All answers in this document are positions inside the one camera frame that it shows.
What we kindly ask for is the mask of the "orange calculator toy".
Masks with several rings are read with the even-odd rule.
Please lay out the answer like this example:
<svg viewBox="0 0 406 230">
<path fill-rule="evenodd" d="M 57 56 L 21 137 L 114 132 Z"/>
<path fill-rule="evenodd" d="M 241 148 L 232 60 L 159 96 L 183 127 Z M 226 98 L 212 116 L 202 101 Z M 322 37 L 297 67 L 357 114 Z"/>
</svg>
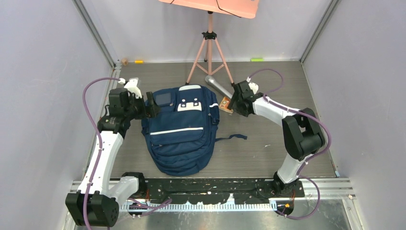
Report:
<svg viewBox="0 0 406 230">
<path fill-rule="evenodd" d="M 224 112 L 227 112 L 229 114 L 233 114 L 233 112 L 234 112 L 233 109 L 228 108 L 229 104 L 230 104 L 230 99 L 228 97 L 224 96 L 219 104 L 219 109 Z"/>
</svg>

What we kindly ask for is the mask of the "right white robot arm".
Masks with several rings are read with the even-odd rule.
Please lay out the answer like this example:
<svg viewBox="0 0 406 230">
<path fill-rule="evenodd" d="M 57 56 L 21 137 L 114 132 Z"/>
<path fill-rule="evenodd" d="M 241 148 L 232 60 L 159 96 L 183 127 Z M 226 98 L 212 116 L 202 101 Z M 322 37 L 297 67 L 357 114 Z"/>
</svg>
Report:
<svg viewBox="0 0 406 230">
<path fill-rule="evenodd" d="M 287 196 L 306 161 L 324 146 L 326 139 L 312 109 L 288 107 L 255 92 L 257 88 L 257 84 L 246 80 L 235 84 L 228 108 L 245 117 L 262 116 L 282 127 L 287 156 L 273 176 L 271 191 L 278 196 Z"/>
</svg>

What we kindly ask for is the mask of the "navy blue student backpack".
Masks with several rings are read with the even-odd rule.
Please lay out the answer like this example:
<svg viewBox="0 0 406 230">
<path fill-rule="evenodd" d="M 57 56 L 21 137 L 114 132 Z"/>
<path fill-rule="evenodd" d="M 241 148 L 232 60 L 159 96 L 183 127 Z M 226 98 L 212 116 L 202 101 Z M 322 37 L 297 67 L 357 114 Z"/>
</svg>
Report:
<svg viewBox="0 0 406 230">
<path fill-rule="evenodd" d="M 214 152 L 220 123 L 216 94 L 199 84 L 153 93 L 160 112 L 141 121 L 148 152 L 170 176 L 189 176 L 205 168 Z"/>
</svg>

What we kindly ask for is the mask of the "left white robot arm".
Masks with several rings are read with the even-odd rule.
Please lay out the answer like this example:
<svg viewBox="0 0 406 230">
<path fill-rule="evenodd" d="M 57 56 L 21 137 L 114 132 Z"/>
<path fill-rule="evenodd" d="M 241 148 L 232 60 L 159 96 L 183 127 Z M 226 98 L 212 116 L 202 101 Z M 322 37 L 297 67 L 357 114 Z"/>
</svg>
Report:
<svg viewBox="0 0 406 230">
<path fill-rule="evenodd" d="M 78 189 L 68 193 L 65 204 L 78 226 L 113 227 L 119 207 L 130 198 L 142 198 L 147 183 L 141 172 L 126 172 L 110 187 L 113 165 L 132 120 L 154 118 L 160 112 L 152 92 L 146 98 L 118 88 L 110 90 L 104 115 L 92 122 L 96 144 L 89 167 Z"/>
</svg>

